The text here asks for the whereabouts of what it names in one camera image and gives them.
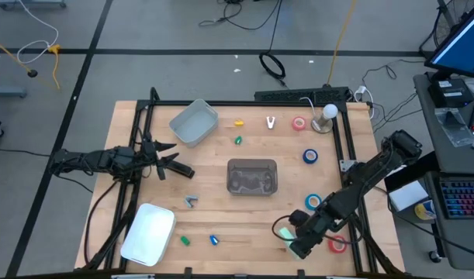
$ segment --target black box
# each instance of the black box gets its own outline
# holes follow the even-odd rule
[[[428,91],[437,108],[462,108],[474,100],[461,78],[432,81]]]

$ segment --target blue screen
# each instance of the blue screen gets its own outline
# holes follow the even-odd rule
[[[474,16],[441,48],[431,63],[474,74]]]

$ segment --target white light bulb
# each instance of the white light bulb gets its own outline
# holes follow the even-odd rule
[[[329,104],[329,105],[325,105],[325,107],[323,108],[323,117],[325,119],[332,119],[335,116],[337,116],[337,113],[338,113],[338,108],[336,105]]]

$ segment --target gray concrete floor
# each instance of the gray concrete floor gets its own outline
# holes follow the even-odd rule
[[[31,8],[42,20],[60,30],[63,48],[88,48],[105,0],[75,0],[67,9],[52,6]],[[275,38],[275,49],[332,50],[349,1],[284,0]],[[247,0],[236,22],[255,26],[273,1]],[[358,3],[342,50],[415,51],[431,30],[436,1],[377,1]],[[204,19],[218,18],[222,5],[213,0],[114,0],[99,48],[103,49],[264,49],[268,47],[272,22],[258,31],[244,31],[227,23],[199,28]],[[0,9],[0,42],[18,48],[33,40],[52,40],[53,32],[34,22],[21,9]],[[58,78],[61,91],[35,79],[6,55],[0,54],[0,85],[23,86],[27,98],[0,98],[0,120],[5,136],[0,148],[49,153],[59,130],[85,55],[61,55]],[[331,57],[280,56],[290,88],[315,88],[327,79]],[[361,84],[369,68],[399,57],[339,57],[331,84]],[[54,57],[42,56],[32,67],[52,83]],[[376,103],[391,109],[413,93],[412,77],[425,72],[422,64],[395,63],[396,80],[384,71],[367,78]],[[114,103],[147,98],[154,86],[163,99],[252,100],[255,91],[281,89],[261,68],[255,55],[137,56],[95,55],[85,79],[77,108],[64,141],[69,150],[94,150],[104,146]],[[418,110],[415,99],[400,114]],[[379,121],[378,112],[373,123]],[[405,129],[432,151],[421,113],[392,122],[380,129],[379,142],[395,129]],[[0,153],[0,277],[5,275],[12,253],[40,183],[47,160],[22,153]],[[95,177],[69,174],[89,188]],[[71,270],[90,202],[90,194],[71,182],[52,178],[42,211],[23,258],[19,274],[42,274]],[[419,276],[474,278],[474,271],[452,269],[447,262],[433,264],[426,252],[434,249],[430,236],[396,220],[407,271]]]

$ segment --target tape roll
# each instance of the tape roll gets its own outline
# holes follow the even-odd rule
[[[304,151],[302,158],[307,164],[314,164],[317,161],[317,152],[315,150],[308,149]]]
[[[321,197],[318,194],[311,194],[306,197],[306,208],[314,210],[321,203]]]
[[[341,241],[345,241],[345,238],[342,236],[334,236],[333,238],[341,240]],[[339,242],[329,239],[328,247],[330,247],[330,251],[333,253],[343,253],[347,249],[347,244],[339,243]]]
[[[306,120],[300,116],[295,117],[292,120],[292,128],[295,131],[301,131],[306,128]]]

